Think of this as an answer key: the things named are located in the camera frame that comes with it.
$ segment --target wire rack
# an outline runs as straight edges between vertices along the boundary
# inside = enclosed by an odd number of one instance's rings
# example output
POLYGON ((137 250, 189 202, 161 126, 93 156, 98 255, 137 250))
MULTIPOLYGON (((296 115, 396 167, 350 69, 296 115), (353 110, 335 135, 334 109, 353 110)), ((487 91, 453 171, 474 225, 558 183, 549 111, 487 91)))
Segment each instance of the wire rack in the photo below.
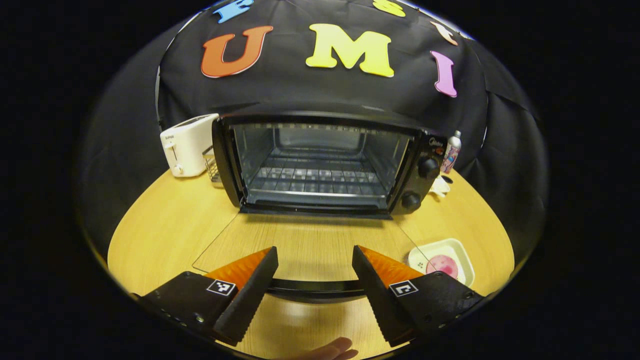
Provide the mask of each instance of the wire rack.
POLYGON ((213 145, 208 147, 202 152, 205 166, 207 167, 207 173, 209 179, 216 188, 223 188, 222 181, 220 180, 220 173, 218 172, 218 164, 216 164, 216 157, 213 154, 213 145))
POLYGON ((250 181, 254 191, 290 191, 384 195, 375 171, 365 158, 324 160, 272 153, 250 181))

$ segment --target round table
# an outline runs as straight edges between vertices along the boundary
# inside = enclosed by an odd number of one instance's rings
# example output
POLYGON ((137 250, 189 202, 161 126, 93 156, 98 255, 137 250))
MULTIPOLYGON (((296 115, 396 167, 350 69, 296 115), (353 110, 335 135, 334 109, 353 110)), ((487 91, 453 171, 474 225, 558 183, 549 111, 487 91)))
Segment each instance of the round table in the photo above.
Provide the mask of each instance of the round table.
POLYGON ((447 176, 453 182, 445 198, 429 194, 414 213, 378 220, 239 213, 206 173, 176 178, 167 171, 120 221, 109 245, 108 267, 127 291, 146 295, 185 270, 206 274, 276 246, 279 267, 272 289, 235 349, 284 357, 346 336, 360 351, 357 359, 375 356, 393 348, 358 292, 351 267, 354 245, 406 261, 416 246, 456 238, 474 268, 470 287, 483 296, 505 285, 513 271, 513 250, 499 219, 457 172, 447 176), (289 290, 278 292, 278 284, 289 290), (295 288, 322 284, 346 288, 334 303, 282 299, 295 288), (344 296, 352 300, 341 300, 344 296))

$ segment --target aerosol can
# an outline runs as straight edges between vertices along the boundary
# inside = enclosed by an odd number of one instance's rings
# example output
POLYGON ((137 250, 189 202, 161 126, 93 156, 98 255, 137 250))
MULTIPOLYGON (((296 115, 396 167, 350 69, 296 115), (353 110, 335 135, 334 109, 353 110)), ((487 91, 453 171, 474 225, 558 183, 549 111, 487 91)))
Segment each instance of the aerosol can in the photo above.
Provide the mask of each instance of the aerosol can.
POLYGON ((453 168, 453 164, 458 159, 460 148, 462 147, 462 141, 460 140, 461 133, 456 130, 452 137, 447 141, 447 150, 445 151, 444 161, 440 167, 440 171, 448 174, 453 168))

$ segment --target yellow letter m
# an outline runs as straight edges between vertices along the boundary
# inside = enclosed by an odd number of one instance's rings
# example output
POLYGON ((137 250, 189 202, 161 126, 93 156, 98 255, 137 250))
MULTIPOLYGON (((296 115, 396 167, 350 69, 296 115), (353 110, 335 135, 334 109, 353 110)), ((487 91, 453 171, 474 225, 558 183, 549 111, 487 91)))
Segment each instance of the yellow letter m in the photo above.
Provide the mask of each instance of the yellow letter m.
POLYGON ((307 58, 308 66, 335 67, 338 61, 332 57, 331 50, 334 49, 347 69, 356 65, 364 54, 364 61, 360 63, 362 71, 388 78, 394 75, 389 66, 387 45, 391 39, 388 36, 365 31, 353 41, 338 25, 313 24, 309 28, 316 32, 316 48, 314 55, 307 58))

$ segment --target finger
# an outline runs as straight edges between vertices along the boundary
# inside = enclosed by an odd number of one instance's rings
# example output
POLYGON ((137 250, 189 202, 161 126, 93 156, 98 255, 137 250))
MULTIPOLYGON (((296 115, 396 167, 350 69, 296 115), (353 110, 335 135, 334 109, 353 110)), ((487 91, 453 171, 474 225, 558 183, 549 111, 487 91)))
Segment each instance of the finger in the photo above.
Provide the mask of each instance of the finger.
POLYGON ((335 359, 333 360, 349 360, 352 357, 355 357, 356 355, 358 355, 358 350, 347 350, 346 352, 343 352, 342 354, 338 355, 335 359))

